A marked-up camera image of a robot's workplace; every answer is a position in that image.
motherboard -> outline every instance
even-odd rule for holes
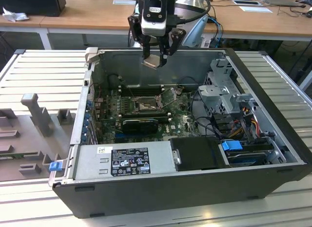
[[[111,90],[96,103],[99,142],[167,141],[199,136],[190,115],[190,102],[190,93],[172,87],[155,93]]]

crumpled paper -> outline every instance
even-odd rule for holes
[[[3,12],[2,16],[8,21],[16,22],[29,19],[25,13],[13,13],[7,11],[5,8],[3,8]]]

black plastic cover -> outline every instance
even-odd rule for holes
[[[225,168],[218,142],[210,137],[172,138],[170,143],[181,159],[177,171]]]

power supply label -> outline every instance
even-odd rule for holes
[[[111,175],[126,176],[151,173],[147,148],[112,150]]]

warning symbol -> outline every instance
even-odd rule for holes
[[[120,161],[119,160],[113,161],[113,167],[118,167],[118,166],[120,166]]]

